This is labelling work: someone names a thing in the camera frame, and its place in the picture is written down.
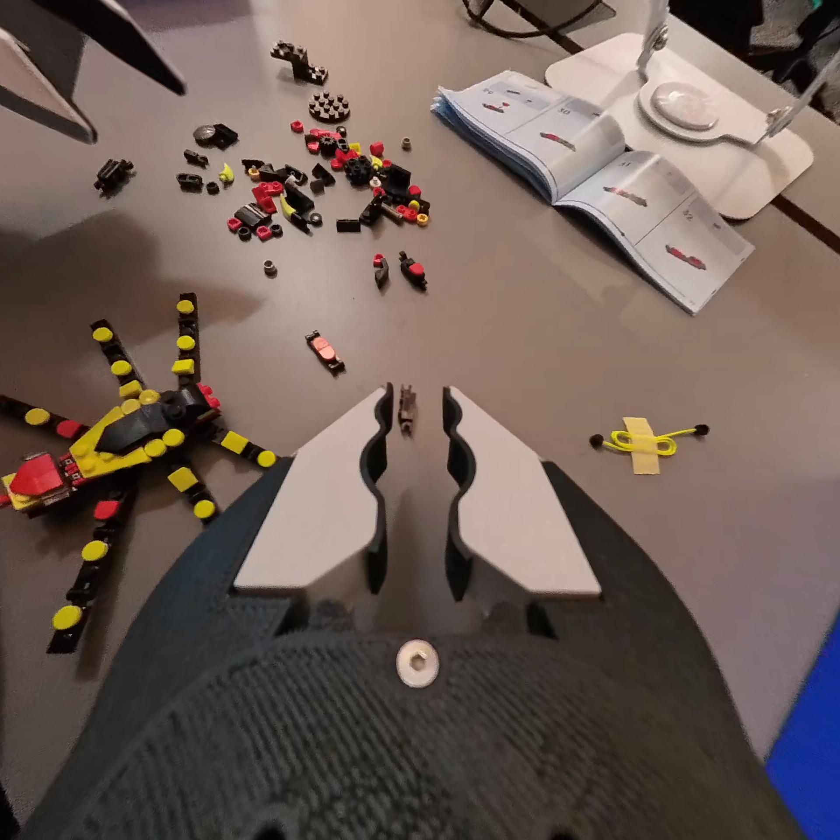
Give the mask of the pile of loose lego pieces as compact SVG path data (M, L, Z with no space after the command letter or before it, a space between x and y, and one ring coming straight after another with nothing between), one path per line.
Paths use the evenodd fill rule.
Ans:
M425 228L431 223L430 202L413 174L387 157L393 149L377 140L367 145L352 141L345 125L334 129L311 127L299 120L290 131L300 137L313 158L310 170L285 163L275 166L259 158L240 162L249 200L236 206L224 221L225 229L243 242L267 242L284 235L289 226L305 235L325 225L318 200L344 178L361 195L363 205L354 216L337 217L339 235L356 235L387 219L393 225Z

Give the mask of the white stand base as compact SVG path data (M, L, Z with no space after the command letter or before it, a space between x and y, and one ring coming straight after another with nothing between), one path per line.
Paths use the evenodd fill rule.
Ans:
M813 163L789 130L838 62L793 104L762 112L667 47L669 3L651 2L646 28L621 34L546 69L552 89L587 100L619 125L625 145L665 158L722 216L750 219Z

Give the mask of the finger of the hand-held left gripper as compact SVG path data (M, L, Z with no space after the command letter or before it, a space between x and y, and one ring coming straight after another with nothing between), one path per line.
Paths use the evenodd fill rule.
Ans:
M98 134L87 117L38 68L28 48L1 30L2 108L84 144Z
M186 83L128 12L115 1L35 1L95 41L123 63L177 96Z

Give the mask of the red tile on black lego plate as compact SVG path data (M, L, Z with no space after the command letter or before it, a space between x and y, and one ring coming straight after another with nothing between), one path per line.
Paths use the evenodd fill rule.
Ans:
M313 330L304 337L309 349L315 353L319 362L332 374L339 375L346 371L344 361L338 356L330 341L320 331Z

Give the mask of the lego instruction booklet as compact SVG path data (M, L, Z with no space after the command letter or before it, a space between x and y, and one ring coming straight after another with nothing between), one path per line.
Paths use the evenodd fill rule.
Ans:
M587 217L688 314L753 254L676 165L630 150L619 122L587 100L504 70L462 90L437 87L430 110L552 207Z

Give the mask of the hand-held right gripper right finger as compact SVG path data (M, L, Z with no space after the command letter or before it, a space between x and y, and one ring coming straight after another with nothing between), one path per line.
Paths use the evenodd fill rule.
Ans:
M601 595L548 463L457 387L443 390L450 503L445 574L455 601L497 586L534 601Z

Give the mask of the black lego clip piece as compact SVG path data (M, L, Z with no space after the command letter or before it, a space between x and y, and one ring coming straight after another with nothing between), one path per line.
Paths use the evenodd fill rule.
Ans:
M103 196L119 193L135 174L131 161L109 159L98 171L93 188Z

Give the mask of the black yellow lego spider model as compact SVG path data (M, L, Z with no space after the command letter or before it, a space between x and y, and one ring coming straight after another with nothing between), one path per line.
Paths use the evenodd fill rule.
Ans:
M144 471L159 466L193 516L207 526L221 508L189 458L190 447L210 443L260 469L277 455L222 423L213 389L200 381L200 319L195 293L175 305L176 388L149 387L108 320L95 321L91 337L119 384L119 403L96 423L85 425L42 406L2 395L2 417L44 428L67 445L61 455L28 455L15 472L2 475L2 508L28 518L63 506L89 488L101 490L93 511L91 538L80 550L80 568L52 616L47 655L71 655L85 632L107 579L116 549L132 515Z

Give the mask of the pale yellow tape strip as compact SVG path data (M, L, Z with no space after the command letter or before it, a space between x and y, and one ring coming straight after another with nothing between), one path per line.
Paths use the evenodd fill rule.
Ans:
M659 441L648 420L643 417L625 416L626 446L631 455L633 472L637 476L659 474Z

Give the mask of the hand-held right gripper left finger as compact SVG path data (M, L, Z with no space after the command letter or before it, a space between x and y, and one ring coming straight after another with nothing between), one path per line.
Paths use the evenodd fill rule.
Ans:
M234 579L238 592L378 592L393 389L378 387L303 445Z

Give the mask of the black stepped lego bracket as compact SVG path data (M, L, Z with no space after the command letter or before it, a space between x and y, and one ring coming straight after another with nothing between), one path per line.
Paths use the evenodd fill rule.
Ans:
M290 64L292 76L297 81L305 81L313 85L322 86L329 78L328 70L323 66L310 63L306 48L291 42L278 40L270 51L272 58L283 60Z

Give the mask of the blue plastic bin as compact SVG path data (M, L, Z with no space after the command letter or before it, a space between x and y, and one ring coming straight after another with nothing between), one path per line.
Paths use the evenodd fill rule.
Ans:
M765 768L808 838L839 838L838 616L802 683Z

